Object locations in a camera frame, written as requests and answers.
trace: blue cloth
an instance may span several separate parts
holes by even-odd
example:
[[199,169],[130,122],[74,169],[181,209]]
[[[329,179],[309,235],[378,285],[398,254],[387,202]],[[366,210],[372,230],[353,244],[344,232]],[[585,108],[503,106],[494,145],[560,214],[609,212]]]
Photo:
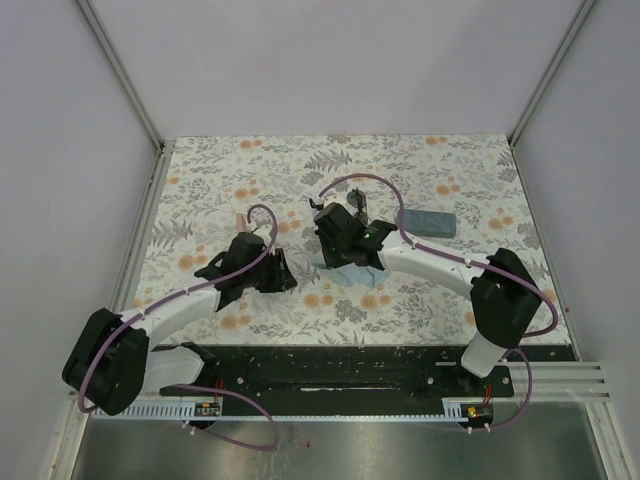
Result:
[[375,287],[384,282],[389,276],[386,270],[378,270],[373,267],[359,267],[354,263],[339,268],[327,268],[324,262],[309,260],[311,265],[318,269],[321,275],[333,283],[343,287],[349,287],[356,283],[362,283],[368,287]]

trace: gray floor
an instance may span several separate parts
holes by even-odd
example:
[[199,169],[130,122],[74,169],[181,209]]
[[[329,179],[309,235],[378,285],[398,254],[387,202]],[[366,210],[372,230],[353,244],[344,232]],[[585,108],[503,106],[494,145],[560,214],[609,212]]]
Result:
[[[511,406],[499,406],[503,415]],[[216,431],[269,443],[263,422],[220,423]],[[177,423],[93,420],[73,478],[143,479],[604,479],[579,405],[540,404],[522,421],[468,436],[406,423],[281,424],[275,453],[190,436]]]

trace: floral tablecloth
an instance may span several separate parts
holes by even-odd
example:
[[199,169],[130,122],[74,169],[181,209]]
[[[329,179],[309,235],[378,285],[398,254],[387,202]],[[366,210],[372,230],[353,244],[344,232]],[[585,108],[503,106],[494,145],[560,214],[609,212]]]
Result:
[[[475,332],[471,304],[428,281],[393,273],[381,285],[341,287],[309,263],[320,258],[304,196],[356,172],[391,180],[409,208],[455,213],[458,233],[436,242],[464,252],[514,250],[556,300],[529,208],[503,135],[335,135],[184,137],[171,159],[136,307],[183,288],[225,250],[236,212],[273,208],[278,244],[298,287],[282,294],[246,291],[214,318],[193,322],[171,342],[201,344],[461,344]],[[369,218],[394,221],[397,202],[368,179],[342,184],[367,195]],[[268,218],[256,212],[258,223]],[[531,328],[550,321],[540,308]],[[564,320],[530,343],[569,343]]]

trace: floor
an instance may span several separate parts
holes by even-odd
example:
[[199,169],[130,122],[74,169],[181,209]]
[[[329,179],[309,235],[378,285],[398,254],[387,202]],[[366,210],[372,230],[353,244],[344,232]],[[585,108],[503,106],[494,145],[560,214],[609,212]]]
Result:
[[[278,243],[299,286],[284,294],[245,292],[168,343],[467,343],[475,332],[471,304],[440,286],[394,273],[376,288],[345,288],[311,266],[321,254],[305,195],[356,172],[391,180],[409,208],[454,213],[456,237],[436,242],[463,252],[514,250],[538,286],[557,299],[503,135],[184,137],[171,158],[134,306],[183,288],[228,247],[235,213],[264,203],[278,216]],[[366,193],[369,218],[394,221],[397,203],[387,187],[366,179],[338,190],[346,195],[352,187]],[[266,223],[260,215],[258,223]],[[543,306],[531,328],[549,321]],[[551,334],[525,342],[570,343],[564,319]]]
[[[500,405],[505,416],[515,405]],[[411,423],[281,423],[275,453],[222,443],[178,422],[91,419],[74,480],[607,478],[579,404],[535,404],[501,432]],[[227,422],[217,432],[268,444],[266,422]]]

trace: gray wall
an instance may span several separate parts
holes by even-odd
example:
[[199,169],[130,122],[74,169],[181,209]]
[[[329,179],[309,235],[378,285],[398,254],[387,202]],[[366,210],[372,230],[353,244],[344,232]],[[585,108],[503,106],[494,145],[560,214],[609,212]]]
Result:
[[0,478],[33,480],[153,151],[71,1],[2,2],[0,65]]
[[509,132],[580,0],[94,0],[178,135]]
[[600,2],[518,145],[586,358],[640,457],[640,3]]

